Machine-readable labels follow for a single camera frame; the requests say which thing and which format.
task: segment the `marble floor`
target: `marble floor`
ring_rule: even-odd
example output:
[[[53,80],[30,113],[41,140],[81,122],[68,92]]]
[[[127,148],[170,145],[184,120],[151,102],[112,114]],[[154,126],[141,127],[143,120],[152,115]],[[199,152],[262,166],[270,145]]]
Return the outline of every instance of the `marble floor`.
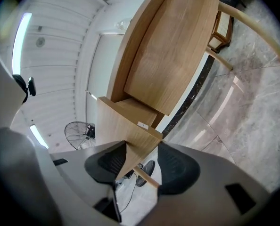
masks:
[[[239,7],[254,17],[280,44],[280,27],[260,0]],[[195,101],[165,141],[224,157],[260,182],[269,192],[280,186],[280,61],[252,30],[234,21],[231,44],[220,55],[233,65],[228,71],[214,62]],[[157,148],[152,178],[161,183]],[[127,205],[136,176],[117,190],[119,209]],[[137,224],[156,204],[156,189],[135,187],[122,212],[124,225]]]

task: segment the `wooden tabletop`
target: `wooden tabletop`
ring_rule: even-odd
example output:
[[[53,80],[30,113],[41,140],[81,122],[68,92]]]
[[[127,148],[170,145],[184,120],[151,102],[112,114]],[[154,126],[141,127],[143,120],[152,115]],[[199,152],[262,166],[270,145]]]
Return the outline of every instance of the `wooden tabletop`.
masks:
[[[146,31],[124,91],[169,115],[202,59],[219,0],[165,0]]]

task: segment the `small label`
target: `small label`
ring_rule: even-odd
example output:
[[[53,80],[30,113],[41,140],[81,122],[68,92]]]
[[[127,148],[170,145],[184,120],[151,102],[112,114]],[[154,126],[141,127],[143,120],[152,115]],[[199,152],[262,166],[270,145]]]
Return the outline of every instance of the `small label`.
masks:
[[[140,127],[142,127],[142,128],[144,128],[144,129],[146,129],[146,130],[148,130],[148,125],[146,125],[146,124],[143,124],[142,122],[138,122],[138,124],[137,124],[138,126],[140,126]]]

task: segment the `fan guard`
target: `fan guard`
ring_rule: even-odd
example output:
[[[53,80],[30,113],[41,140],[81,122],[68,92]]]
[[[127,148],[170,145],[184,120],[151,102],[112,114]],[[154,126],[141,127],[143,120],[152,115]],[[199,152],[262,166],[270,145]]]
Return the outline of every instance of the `fan guard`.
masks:
[[[95,146],[95,124],[81,121],[71,122],[65,127],[65,136],[76,150]]]

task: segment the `wooden panel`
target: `wooden panel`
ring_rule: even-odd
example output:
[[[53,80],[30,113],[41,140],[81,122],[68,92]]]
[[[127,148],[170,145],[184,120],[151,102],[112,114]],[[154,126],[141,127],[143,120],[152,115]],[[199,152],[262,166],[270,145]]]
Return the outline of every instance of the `wooden panel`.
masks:
[[[141,102],[130,98],[119,101],[116,105],[123,108],[127,113],[132,114],[138,121],[151,126],[154,122],[158,112],[142,104]]]
[[[124,93],[124,86],[133,60],[149,24],[163,1],[144,0],[133,17],[121,42],[108,85],[107,97],[111,101],[118,102],[129,97]]]
[[[137,126],[138,119],[106,97],[97,99],[97,145],[113,141],[127,142],[126,161],[118,178],[138,165],[162,140],[162,134]]]
[[[219,0],[165,0],[135,57],[124,91],[169,115],[209,42]]]
[[[161,122],[163,117],[164,117],[164,114],[159,112],[158,115],[156,116],[154,122],[152,123],[151,127],[156,129],[156,127],[159,125],[159,123]]]

